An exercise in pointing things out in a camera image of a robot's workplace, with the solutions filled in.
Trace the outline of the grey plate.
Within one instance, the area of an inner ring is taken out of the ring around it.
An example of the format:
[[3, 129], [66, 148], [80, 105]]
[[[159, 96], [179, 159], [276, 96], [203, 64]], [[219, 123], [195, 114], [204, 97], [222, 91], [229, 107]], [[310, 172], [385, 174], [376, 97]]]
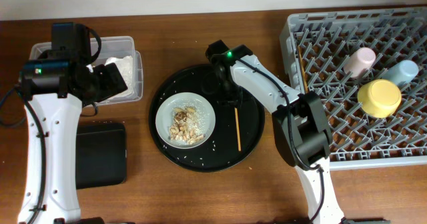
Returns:
[[171, 147], [192, 149], [214, 132], [216, 114], [201, 95], [183, 92], [168, 97], [155, 112], [155, 128]]

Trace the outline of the white napkin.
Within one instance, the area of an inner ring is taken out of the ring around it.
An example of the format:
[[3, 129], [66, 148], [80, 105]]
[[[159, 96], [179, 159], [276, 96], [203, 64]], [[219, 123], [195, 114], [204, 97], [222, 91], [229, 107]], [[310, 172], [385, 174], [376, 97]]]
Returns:
[[110, 97], [109, 99], [106, 99], [105, 102], [122, 102], [126, 101], [128, 99], [131, 99], [133, 95], [135, 94], [134, 87], [135, 87], [135, 81], [134, 81], [134, 60], [131, 55], [127, 55], [122, 58], [117, 57], [108, 57], [104, 61], [101, 61], [100, 64], [88, 64], [86, 67], [89, 69], [91, 73], [95, 73], [95, 68], [99, 65], [108, 66], [114, 63], [123, 78], [127, 90], [118, 93], [117, 95], [114, 95]]

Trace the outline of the pink plastic cup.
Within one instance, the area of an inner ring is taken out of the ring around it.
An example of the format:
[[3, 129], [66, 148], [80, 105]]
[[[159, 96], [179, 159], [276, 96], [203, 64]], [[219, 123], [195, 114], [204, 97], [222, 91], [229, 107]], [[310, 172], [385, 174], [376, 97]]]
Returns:
[[344, 73], [351, 73], [351, 78], [358, 78], [373, 66], [375, 60], [376, 54], [371, 48], [361, 47], [350, 56], [348, 62], [343, 66]]

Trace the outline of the black rectangular bin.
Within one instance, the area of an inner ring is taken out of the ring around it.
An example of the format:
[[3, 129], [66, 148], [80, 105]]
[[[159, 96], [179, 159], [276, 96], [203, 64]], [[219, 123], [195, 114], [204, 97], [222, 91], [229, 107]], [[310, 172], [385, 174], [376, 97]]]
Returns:
[[77, 128], [76, 188], [119, 185], [127, 179], [127, 135], [121, 123]]

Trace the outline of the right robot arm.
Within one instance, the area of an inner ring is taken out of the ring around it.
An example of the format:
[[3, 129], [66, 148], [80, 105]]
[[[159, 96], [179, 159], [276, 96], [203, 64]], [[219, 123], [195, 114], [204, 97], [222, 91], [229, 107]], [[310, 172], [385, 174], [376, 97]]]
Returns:
[[230, 49], [218, 40], [205, 56], [221, 89], [221, 104], [237, 107], [247, 91], [271, 114], [274, 141], [282, 159], [296, 170], [310, 223], [343, 223], [330, 176], [330, 124], [318, 94], [293, 89], [270, 73], [245, 45]]

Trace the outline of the round black tray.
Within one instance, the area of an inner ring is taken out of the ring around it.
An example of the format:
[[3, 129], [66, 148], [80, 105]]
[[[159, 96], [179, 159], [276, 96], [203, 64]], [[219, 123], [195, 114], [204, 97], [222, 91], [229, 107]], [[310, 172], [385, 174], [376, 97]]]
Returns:
[[[168, 77], [159, 87], [149, 109], [149, 129], [153, 141], [170, 161], [192, 171], [214, 172], [227, 169], [244, 160], [256, 147], [264, 131], [264, 107], [253, 96], [238, 107], [242, 151], [238, 151], [234, 107], [217, 103], [218, 94], [208, 95], [205, 87], [214, 90], [216, 75], [211, 65], [196, 65], [182, 69]], [[171, 147], [161, 140], [155, 128], [155, 112], [168, 98], [177, 93], [190, 92], [206, 98], [216, 114], [211, 136], [192, 149]]]

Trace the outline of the yellow plastic bowl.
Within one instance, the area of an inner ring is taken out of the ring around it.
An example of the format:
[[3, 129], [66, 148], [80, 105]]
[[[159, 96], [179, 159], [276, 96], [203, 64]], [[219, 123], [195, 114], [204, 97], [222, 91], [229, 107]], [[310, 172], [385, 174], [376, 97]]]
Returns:
[[365, 113], [375, 118], [385, 118], [396, 112], [402, 94], [391, 81], [377, 79], [361, 86], [357, 99]]

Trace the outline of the wooden chopstick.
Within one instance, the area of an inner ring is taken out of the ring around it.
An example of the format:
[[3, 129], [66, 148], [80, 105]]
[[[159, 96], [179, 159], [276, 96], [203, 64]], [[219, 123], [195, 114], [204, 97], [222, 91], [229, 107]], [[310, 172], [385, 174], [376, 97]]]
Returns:
[[300, 46], [297, 47], [297, 51], [298, 51], [298, 60], [300, 63], [300, 69], [301, 69], [301, 73], [302, 73], [303, 87], [304, 87], [305, 93], [307, 93], [308, 92], [308, 86], [307, 86], [307, 82], [306, 82], [306, 72], [304, 69], [304, 62], [302, 59], [302, 49]]
[[238, 108], [234, 107], [235, 120], [236, 120], [236, 135], [238, 140], [238, 151], [242, 151], [241, 137], [240, 137], [240, 122], [238, 116]]

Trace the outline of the blue plastic cup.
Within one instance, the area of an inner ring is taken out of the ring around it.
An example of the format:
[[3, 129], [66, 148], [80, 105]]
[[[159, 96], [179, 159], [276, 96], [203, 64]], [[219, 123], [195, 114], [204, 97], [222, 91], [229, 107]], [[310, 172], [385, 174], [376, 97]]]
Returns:
[[401, 87], [411, 82], [418, 72], [419, 68], [415, 62], [403, 60], [387, 70], [382, 78]]

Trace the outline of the clear plastic waste bin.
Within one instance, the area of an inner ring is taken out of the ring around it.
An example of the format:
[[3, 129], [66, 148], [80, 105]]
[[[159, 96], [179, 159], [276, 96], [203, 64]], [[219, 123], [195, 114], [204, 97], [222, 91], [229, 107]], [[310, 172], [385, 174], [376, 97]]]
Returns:
[[32, 59], [19, 72], [21, 98], [27, 106], [66, 107], [78, 112], [100, 103], [124, 102], [135, 95], [137, 66], [131, 37], [98, 38], [91, 52], [87, 30], [52, 34], [44, 59]]

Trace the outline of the peanut shells and rice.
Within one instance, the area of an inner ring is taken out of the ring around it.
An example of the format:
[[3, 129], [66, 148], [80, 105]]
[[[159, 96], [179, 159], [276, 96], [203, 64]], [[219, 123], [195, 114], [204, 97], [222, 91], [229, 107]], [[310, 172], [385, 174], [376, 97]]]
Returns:
[[200, 127], [199, 114], [195, 107], [173, 108], [173, 123], [169, 127], [169, 138], [171, 140], [183, 141], [186, 145], [193, 145], [205, 137]]

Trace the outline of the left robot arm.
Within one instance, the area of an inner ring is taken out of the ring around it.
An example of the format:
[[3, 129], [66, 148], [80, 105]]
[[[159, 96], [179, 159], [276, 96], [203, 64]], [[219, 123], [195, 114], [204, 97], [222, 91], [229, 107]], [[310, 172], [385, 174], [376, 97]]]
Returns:
[[75, 181], [76, 137], [82, 109], [127, 90], [114, 64], [88, 68], [97, 33], [79, 23], [55, 23], [51, 48], [24, 64], [17, 94], [28, 123], [25, 196], [18, 223], [102, 223], [81, 218]]

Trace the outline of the grey dishwasher rack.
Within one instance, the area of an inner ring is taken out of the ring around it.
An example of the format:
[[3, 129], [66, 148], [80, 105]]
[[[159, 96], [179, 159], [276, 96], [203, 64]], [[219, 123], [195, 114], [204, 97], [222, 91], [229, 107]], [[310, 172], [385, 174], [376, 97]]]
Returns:
[[[302, 49], [308, 91], [317, 93], [332, 127], [331, 167], [363, 169], [426, 162], [426, 9], [376, 9], [290, 15], [280, 45], [291, 86], [305, 93], [297, 47]], [[343, 66], [361, 47], [376, 54], [373, 66], [358, 78]], [[389, 117], [362, 110], [361, 86], [383, 79], [403, 60], [419, 72], [398, 87], [402, 101]]]

